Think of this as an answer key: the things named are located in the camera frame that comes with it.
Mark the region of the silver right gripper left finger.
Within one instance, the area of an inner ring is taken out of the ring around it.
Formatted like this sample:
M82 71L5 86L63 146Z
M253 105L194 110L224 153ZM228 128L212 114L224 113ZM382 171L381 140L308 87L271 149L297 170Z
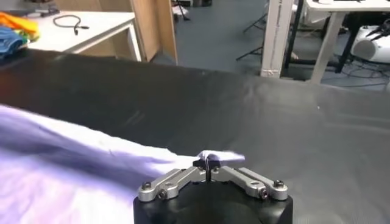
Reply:
M209 179L208 159L199 159L187 169L172 169L154 181L144 182L138 190L139 201L153 201L156 198L169 200L179 195L180 190L189 183Z

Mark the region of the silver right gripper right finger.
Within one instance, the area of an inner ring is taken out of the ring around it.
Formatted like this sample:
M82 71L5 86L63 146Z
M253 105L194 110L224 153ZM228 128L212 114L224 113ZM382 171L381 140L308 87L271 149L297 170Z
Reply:
M288 187L280 180L272 180L244 167L238 169L229 166L211 169L211 179L220 182L232 182L253 198L266 200L286 200Z

